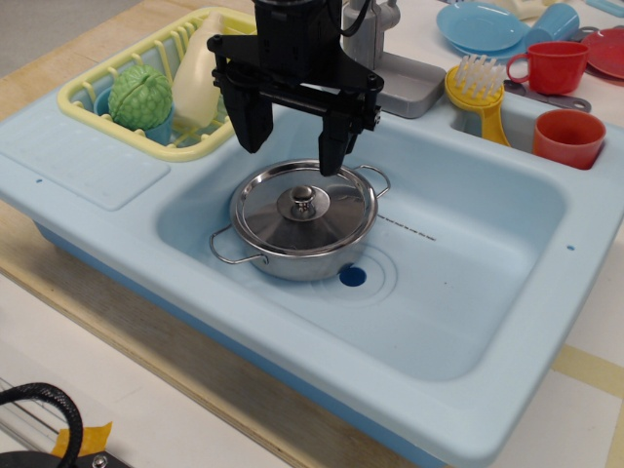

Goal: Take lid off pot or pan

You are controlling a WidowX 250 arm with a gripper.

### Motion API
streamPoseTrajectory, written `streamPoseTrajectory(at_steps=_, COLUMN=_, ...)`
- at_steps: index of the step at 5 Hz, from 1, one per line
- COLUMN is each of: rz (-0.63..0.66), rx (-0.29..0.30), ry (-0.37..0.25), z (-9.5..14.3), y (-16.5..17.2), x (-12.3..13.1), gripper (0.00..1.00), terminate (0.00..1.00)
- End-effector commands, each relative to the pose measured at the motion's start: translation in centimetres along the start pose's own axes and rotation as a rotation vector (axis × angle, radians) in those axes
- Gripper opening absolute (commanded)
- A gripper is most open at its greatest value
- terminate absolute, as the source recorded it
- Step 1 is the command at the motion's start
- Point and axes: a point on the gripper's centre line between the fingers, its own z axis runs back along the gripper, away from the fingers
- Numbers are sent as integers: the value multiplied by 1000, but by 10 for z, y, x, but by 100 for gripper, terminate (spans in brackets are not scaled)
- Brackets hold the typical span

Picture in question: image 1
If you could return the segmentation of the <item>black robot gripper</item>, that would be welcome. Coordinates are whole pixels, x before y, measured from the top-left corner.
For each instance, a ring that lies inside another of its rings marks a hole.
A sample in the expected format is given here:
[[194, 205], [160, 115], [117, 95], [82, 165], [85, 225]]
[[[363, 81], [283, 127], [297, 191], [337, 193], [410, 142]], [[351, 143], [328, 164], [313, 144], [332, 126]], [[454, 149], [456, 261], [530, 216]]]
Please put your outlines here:
[[379, 121], [382, 79], [342, 50], [338, 1], [257, 1], [254, 35], [216, 35], [214, 82], [240, 145], [256, 153], [273, 131], [273, 104], [323, 118], [322, 176], [335, 176], [362, 130]]

